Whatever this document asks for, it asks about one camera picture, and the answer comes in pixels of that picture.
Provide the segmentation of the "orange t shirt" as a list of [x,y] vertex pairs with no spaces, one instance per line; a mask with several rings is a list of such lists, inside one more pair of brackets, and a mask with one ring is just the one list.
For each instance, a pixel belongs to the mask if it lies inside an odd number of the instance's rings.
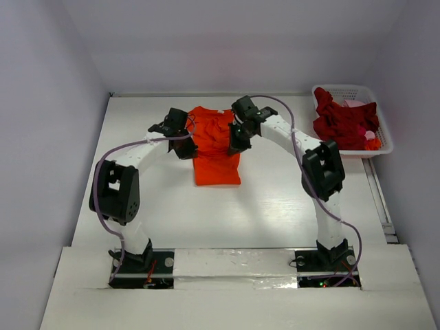
[[192,160],[195,184],[217,186],[241,184],[239,176],[240,155],[229,155],[231,110],[212,110],[201,106],[189,112],[189,130],[197,145],[197,157]]

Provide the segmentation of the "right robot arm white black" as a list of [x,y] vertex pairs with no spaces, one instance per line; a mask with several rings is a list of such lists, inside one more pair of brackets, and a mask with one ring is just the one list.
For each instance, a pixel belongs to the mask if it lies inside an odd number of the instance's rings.
[[333,269],[348,250],[340,216],[340,192],[345,171],[336,142],[323,142],[303,133],[295,127],[293,113],[290,113],[291,122],[287,122],[271,107],[258,108],[251,96],[236,100],[231,110],[234,121],[230,124],[229,154],[250,149],[250,140],[258,135],[296,158],[302,187],[315,207],[318,224],[316,260],[321,268]]

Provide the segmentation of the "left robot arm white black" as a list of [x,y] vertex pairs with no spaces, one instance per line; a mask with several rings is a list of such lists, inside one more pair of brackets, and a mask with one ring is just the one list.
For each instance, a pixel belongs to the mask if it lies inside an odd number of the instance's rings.
[[142,220],[137,218],[140,177],[170,152],[181,160],[195,158],[195,130],[195,120],[189,113],[171,108],[160,123],[148,128],[142,139],[107,151],[96,163],[89,209],[96,213],[104,230],[118,238],[120,249],[109,252],[118,265],[130,264],[139,272],[151,266],[152,242]]

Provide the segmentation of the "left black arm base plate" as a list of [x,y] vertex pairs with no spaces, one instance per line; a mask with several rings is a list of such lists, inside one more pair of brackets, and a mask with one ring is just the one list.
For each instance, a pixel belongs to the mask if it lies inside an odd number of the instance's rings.
[[124,261],[109,286],[113,289],[172,289],[174,258],[174,250],[154,249],[147,268]]

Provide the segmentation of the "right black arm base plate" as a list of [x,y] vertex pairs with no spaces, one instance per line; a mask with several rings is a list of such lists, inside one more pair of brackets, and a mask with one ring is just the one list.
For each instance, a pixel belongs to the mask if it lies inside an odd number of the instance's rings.
[[296,269],[299,288],[358,287],[361,280],[357,268],[353,268],[356,258],[352,248],[335,263],[326,264],[317,250],[296,250],[289,266]]

